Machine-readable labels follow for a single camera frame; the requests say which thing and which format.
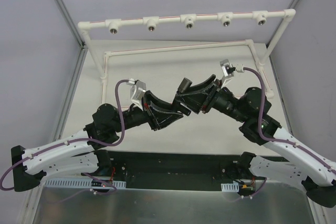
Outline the black faucet valve handle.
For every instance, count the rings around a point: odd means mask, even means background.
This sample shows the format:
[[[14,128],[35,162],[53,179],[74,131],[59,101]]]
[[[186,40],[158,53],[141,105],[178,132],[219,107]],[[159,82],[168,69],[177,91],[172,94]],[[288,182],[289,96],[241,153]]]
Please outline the black faucet valve handle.
[[[192,81],[189,80],[188,78],[184,78],[181,81],[181,83],[180,83],[180,85],[177,89],[177,92],[178,93],[184,93],[191,85],[192,85]]]

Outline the black L-shaped faucet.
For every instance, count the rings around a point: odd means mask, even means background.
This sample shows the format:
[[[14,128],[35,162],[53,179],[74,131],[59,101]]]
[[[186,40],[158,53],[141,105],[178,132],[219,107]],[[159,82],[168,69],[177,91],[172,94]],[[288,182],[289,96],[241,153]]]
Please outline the black L-shaped faucet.
[[[187,107],[185,107],[179,100],[177,100],[176,98],[174,98],[173,102],[172,102],[172,110],[174,112],[180,112],[183,115],[189,116],[191,114],[191,110],[188,109]]]

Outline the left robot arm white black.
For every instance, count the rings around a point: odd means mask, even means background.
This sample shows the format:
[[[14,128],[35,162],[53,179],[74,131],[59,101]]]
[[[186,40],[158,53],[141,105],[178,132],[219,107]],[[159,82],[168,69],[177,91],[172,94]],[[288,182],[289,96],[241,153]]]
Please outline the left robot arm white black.
[[[148,124],[153,131],[161,130],[190,113],[180,102],[162,101],[150,91],[127,110],[102,104],[92,123],[72,136],[35,148],[12,147],[12,190],[28,191],[46,179],[76,172],[106,176],[111,164],[102,148],[121,144],[128,129]]]

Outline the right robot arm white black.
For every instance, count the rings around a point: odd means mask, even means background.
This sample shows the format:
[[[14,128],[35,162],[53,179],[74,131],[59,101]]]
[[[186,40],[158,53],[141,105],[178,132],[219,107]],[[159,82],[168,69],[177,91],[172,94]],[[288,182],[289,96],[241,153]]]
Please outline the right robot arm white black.
[[[254,156],[250,162],[236,166],[237,175],[242,179],[252,175],[270,177],[297,187],[321,206],[335,207],[335,162],[304,145],[267,112],[262,112],[262,108],[269,109],[271,104],[260,88],[248,88],[237,99],[221,84],[215,75],[195,86],[184,78],[175,99],[195,113],[215,109],[242,122],[239,130],[246,139],[276,152],[292,164],[291,167],[264,164]]]

